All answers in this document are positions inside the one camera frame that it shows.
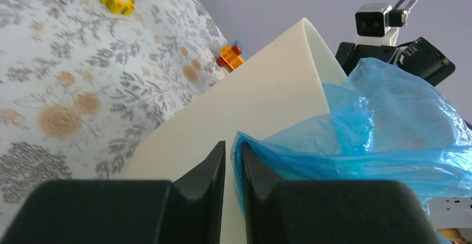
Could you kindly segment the blue plastic trash bag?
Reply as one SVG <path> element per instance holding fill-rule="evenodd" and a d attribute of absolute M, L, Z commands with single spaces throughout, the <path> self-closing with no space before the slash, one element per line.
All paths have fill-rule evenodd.
<path fill-rule="evenodd" d="M 341 85 L 323 84 L 329 113 L 259 140 L 238 133 L 284 180 L 390 180 L 428 203 L 471 196 L 471 129 L 428 82 L 363 58 Z"/>

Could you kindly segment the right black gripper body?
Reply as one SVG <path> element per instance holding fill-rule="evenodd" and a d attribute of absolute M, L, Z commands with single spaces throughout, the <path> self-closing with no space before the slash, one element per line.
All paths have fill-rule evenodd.
<path fill-rule="evenodd" d="M 449 77 L 456 69 L 438 48 L 423 37 L 399 46 L 357 45 L 340 43 L 335 58 L 349 75 L 362 58 L 373 57 L 420 77 L 436 86 Z"/>

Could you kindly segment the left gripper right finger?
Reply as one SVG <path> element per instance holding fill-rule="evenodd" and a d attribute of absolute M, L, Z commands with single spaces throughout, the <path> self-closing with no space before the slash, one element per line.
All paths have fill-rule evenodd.
<path fill-rule="evenodd" d="M 390 180 L 284 180 L 242 144 L 248 243 L 439 243 L 412 191 Z"/>

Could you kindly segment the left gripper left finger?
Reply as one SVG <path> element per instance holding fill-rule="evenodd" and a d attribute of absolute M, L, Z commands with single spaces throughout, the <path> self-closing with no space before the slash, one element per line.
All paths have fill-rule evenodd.
<path fill-rule="evenodd" d="M 176 181 L 43 183 L 2 243 L 219 243 L 225 155 L 220 141 Z"/>

